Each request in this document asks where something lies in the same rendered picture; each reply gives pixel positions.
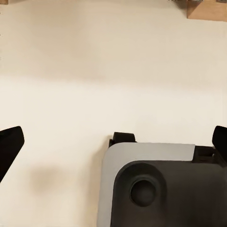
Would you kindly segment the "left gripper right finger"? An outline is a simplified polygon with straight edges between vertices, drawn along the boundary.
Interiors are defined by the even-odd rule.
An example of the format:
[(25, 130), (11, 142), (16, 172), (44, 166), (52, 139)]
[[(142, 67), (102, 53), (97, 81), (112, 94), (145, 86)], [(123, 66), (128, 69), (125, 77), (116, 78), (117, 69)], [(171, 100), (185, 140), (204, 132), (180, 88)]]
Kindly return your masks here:
[(227, 128), (222, 126), (216, 126), (213, 137), (213, 146), (216, 147), (222, 158), (227, 164)]

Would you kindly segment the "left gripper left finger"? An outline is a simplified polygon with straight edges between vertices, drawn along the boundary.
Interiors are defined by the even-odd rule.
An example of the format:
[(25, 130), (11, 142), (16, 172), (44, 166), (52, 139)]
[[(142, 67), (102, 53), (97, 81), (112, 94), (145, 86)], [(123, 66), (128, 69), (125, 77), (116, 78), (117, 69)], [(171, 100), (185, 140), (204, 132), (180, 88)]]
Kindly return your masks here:
[(21, 126), (0, 131), (0, 182), (25, 143)]

